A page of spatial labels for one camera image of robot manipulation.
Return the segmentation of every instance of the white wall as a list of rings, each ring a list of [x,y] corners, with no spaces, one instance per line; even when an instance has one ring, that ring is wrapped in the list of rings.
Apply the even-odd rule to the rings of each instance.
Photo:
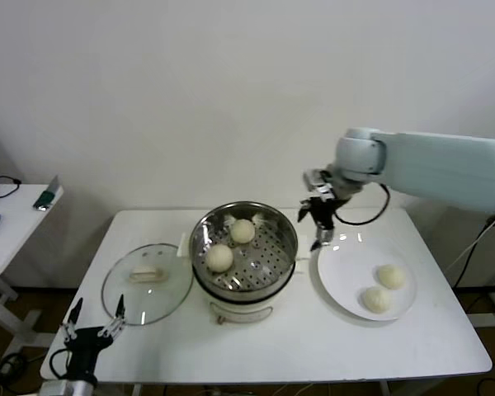
[[[296,206],[349,125],[495,137],[495,0],[0,0],[0,173],[66,188],[7,274],[77,285],[124,208]],[[478,232],[394,204],[443,261]]]

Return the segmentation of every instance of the glass lid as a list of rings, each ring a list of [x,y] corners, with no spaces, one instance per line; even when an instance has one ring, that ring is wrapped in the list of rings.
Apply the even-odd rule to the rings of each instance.
[[[101,299],[105,311],[116,315],[121,295],[129,325],[165,318],[180,306],[192,284],[191,261],[177,257],[168,243],[138,247],[121,258],[106,275]]]

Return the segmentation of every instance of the white table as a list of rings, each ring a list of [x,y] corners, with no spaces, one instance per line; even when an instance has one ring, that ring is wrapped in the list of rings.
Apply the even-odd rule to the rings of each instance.
[[[342,210],[346,218],[369,218],[377,209]],[[101,286],[114,263],[148,243],[178,244],[205,210],[131,210],[114,218],[75,299],[84,298],[78,327],[105,324]],[[296,223],[314,236],[311,219]],[[337,226],[338,231],[348,227]],[[367,233],[395,239],[414,260],[418,282],[412,309],[392,323],[349,314],[331,300],[316,272],[316,256],[298,262],[281,291],[278,309],[250,324],[218,325],[198,282],[167,318],[128,327],[97,362],[101,383],[238,384],[384,380],[460,375],[490,370],[492,362],[446,279],[404,210],[390,210],[365,226]],[[48,356],[63,347],[55,338]],[[62,360],[55,359],[62,369]],[[41,375],[53,378],[46,358]]]
[[[7,193],[13,187],[14,185],[11,184],[0,184],[0,195]],[[40,222],[51,211],[51,209],[45,212],[38,211],[32,207],[46,187],[47,185],[22,184],[14,194],[0,199],[0,275],[6,270],[11,260],[33,234]],[[56,203],[62,194],[63,189],[59,188],[53,203]],[[2,293],[0,326],[15,336],[5,355],[19,351],[22,347],[47,347],[54,334],[37,333],[32,329],[33,324],[40,316],[40,311],[30,311],[22,321],[3,306],[7,298],[16,299],[17,293],[1,279],[0,292]]]

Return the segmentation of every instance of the perforated steamer tray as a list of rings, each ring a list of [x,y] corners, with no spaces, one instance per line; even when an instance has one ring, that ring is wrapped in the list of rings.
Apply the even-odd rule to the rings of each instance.
[[[229,228],[236,219],[255,225],[255,238],[235,243]],[[233,250],[233,265],[223,273],[210,271],[205,254],[222,243]],[[210,211],[189,238],[189,255],[200,285],[211,295],[235,304],[253,304],[277,293],[295,268],[298,239],[291,222],[278,210],[256,202],[234,202]]]

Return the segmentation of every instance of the steamed bun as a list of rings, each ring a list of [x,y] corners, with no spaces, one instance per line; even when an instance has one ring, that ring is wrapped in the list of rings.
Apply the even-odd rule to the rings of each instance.
[[[233,252],[226,245],[213,245],[205,255],[205,264],[212,272],[225,272],[233,265]]]
[[[390,309],[392,299],[390,293],[378,286],[369,287],[363,293],[365,307],[375,314],[382,314]]]
[[[376,274],[381,284],[389,289],[397,290],[405,285],[405,270],[400,266],[381,266]]]
[[[240,219],[233,223],[229,234],[236,243],[249,243],[255,238],[255,226],[249,220]]]

